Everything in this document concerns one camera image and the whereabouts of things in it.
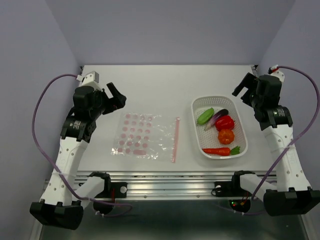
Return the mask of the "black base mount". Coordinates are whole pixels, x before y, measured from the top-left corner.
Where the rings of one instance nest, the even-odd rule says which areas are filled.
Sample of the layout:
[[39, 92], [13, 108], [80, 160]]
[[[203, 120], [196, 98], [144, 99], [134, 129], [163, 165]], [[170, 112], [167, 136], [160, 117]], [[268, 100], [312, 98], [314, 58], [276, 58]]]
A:
[[[111, 199], [112, 203], [116, 202], [116, 199], [124, 199], [127, 197], [128, 183], [127, 182], [112, 182], [110, 190], [103, 191], [96, 195], [98, 199]], [[93, 209], [98, 214], [109, 214], [115, 207], [113, 205], [105, 205], [94, 202]]]
[[251, 194], [239, 187], [234, 187], [231, 181], [216, 181], [211, 194], [218, 198], [228, 198], [232, 210], [246, 214], [251, 208]]

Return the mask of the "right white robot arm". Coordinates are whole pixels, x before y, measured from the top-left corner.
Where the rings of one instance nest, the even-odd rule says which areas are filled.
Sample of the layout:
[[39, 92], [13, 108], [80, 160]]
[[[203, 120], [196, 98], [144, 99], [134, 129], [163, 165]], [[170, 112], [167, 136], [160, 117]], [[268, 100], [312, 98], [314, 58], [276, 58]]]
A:
[[290, 111], [279, 104], [283, 81], [282, 72], [259, 77], [247, 73], [232, 93], [237, 96], [247, 89], [241, 100], [253, 108], [273, 164], [263, 178], [251, 171], [235, 172], [230, 189], [235, 195], [249, 192], [252, 198], [263, 202], [265, 211], [273, 217], [304, 215], [320, 202], [320, 192], [312, 189], [299, 160]]

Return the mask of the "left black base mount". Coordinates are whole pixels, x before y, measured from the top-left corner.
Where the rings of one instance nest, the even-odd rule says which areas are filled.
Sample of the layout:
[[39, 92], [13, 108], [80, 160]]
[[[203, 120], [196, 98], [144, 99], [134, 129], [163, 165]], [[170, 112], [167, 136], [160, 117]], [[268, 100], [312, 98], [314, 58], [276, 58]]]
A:
[[[98, 199], [111, 199], [112, 203], [116, 202], [116, 199], [124, 199], [127, 197], [128, 183], [127, 182], [112, 182], [110, 190], [103, 191], [96, 195]], [[113, 205], [105, 205], [94, 202], [93, 209], [98, 214], [109, 214], [115, 207]]]

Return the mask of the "orange toy pumpkin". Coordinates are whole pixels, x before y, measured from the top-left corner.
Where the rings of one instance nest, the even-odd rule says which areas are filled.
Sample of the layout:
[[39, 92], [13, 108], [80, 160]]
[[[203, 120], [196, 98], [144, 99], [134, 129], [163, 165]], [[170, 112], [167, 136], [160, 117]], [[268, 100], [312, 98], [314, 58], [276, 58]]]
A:
[[235, 134], [230, 129], [222, 129], [218, 133], [218, 141], [223, 145], [229, 145], [235, 140]]

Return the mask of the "red toy bell pepper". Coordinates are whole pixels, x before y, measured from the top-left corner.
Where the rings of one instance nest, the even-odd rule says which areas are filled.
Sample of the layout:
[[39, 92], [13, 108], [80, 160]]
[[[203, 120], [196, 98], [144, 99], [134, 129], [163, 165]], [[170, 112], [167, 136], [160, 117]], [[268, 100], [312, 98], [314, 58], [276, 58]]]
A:
[[235, 127], [235, 121], [229, 115], [225, 115], [219, 118], [214, 125], [218, 132], [222, 129], [233, 130]]

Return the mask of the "white perforated plastic basket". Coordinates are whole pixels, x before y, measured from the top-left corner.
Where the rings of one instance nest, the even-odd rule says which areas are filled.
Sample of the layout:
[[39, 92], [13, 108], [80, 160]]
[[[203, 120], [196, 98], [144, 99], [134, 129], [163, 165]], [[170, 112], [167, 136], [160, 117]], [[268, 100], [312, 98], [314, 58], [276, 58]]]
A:
[[204, 96], [191, 104], [200, 152], [212, 160], [243, 156], [248, 141], [234, 102], [226, 96]]

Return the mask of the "orange toy carrot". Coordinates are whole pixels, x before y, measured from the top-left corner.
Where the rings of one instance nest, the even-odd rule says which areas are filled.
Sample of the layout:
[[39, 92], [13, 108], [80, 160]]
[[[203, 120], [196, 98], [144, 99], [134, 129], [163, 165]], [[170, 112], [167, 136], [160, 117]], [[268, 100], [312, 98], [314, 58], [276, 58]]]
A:
[[240, 146], [236, 146], [232, 149], [229, 147], [220, 147], [220, 148], [203, 148], [202, 151], [209, 155], [218, 155], [223, 157], [234, 156], [240, 153]]

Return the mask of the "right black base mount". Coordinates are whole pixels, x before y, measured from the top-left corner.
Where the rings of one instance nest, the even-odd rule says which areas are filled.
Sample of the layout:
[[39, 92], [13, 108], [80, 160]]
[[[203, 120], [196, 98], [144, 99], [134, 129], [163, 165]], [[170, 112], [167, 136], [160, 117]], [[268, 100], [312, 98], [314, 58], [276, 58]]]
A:
[[232, 210], [246, 214], [251, 208], [251, 194], [239, 187], [234, 187], [231, 181], [216, 181], [211, 194], [218, 198], [228, 198]]

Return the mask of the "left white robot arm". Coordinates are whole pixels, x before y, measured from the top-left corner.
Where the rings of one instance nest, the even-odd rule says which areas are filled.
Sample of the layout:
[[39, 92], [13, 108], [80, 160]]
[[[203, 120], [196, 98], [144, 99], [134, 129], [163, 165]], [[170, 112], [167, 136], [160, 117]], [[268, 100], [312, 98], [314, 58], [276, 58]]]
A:
[[29, 208], [30, 214], [42, 225], [76, 230], [87, 203], [97, 195], [106, 197], [113, 193], [110, 175], [97, 171], [89, 175], [79, 193], [72, 189], [82, 156], [97, 127], [96, 120], [126, 104], [127, 98], [113, 83], [106, 86], [112, 98], [108, 98], [104, 89], [89, 85], [77, 87], [74, 91], [73, 107], [62, 126], [59, 152], [52, 164], [49, 183], [40, 200], [32, 202]]

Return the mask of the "clear pink-dotted zip bag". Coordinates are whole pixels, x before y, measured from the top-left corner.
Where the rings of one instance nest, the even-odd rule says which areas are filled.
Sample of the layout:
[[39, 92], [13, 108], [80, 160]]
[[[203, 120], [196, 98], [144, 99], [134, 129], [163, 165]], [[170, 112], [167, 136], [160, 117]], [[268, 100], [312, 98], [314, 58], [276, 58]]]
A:
[[180, 121], [180, 117], [123, 113], [119, 118], [111, 154], [175, 163]]

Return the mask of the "green toy bitter gourd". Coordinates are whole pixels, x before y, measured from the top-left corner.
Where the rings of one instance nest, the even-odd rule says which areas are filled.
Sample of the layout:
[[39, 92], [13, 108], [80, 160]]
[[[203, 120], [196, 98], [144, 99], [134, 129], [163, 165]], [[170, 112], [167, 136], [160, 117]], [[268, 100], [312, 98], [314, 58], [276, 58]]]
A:
[[207, 110], [205, 110], [198, 118], [197, 118], [197, 124], [200, 126], [205, 125], [214, 115], [215, 111], [214, 109], [211, 107]]

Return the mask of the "purple toy eggplant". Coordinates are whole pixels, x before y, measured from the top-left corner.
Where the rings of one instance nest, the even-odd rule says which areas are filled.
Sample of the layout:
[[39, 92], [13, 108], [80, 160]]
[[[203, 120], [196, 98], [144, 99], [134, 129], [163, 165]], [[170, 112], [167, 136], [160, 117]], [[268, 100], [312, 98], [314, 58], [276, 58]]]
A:
[[229, 114], [229, 111], [227, 109], [222, 109], [218, 111], [216, 114], [214, 114], [211, 119], [206, 123], [204, 130], [209, 130], [219, 118], [227, 116]]

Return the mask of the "aluminium rail frame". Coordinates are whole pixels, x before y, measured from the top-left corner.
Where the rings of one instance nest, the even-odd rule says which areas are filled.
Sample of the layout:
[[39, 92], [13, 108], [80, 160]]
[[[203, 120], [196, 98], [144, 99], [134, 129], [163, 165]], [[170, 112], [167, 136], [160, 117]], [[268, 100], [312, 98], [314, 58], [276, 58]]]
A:
[[212, 200], [215, 182], [232, 179], [233, 171], [110, 171], [112, 182], [127, 183], [125, 201]]

